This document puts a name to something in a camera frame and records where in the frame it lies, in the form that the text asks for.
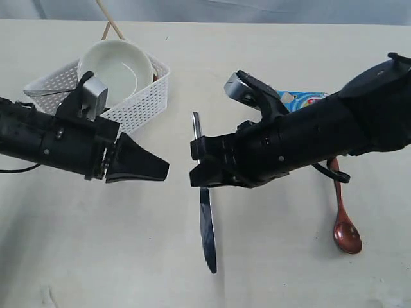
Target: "perforated basket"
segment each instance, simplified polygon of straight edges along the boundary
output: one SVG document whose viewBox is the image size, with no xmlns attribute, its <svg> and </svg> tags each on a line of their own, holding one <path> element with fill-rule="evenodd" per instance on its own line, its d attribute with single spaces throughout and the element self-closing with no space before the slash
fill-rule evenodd
<svg viewBox="0 0 411 308">
<path fill-rule="evenodd" d="M 127 134 L 133 133 L 167 108 L 170 68 L 153 56 L 148 55 L 148 57 L 157 71 L 157 80 L 124 102 L 101 114 L 102 117 L 119 122 L 121 124 L 120 131 Z M 24 87 L 24 91 L 73 89 L 78 82 L 77 65 L 78 60 L 71 62 L 57 71 L 29 83 Z M 29 97 L 38 109 L 54 115 L 57 107 L 68 94 L 59 93 Z"/>
</svg>

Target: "metal knife blade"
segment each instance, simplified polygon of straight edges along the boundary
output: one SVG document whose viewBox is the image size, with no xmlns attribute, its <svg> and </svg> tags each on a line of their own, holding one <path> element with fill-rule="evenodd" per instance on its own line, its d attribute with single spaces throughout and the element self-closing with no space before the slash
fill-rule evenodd
<svg viewBox="0 0 411 308">
<path fill-rule="evenodd" d="M 193 112 L 194 138 L 201 137 L 200 116 Z M 217 272 L 216 243 L 214 240 L 213 214 L 208 187 L 200 187 L 200 231 L 205 261 L 211 273 Z"/>
</svg>

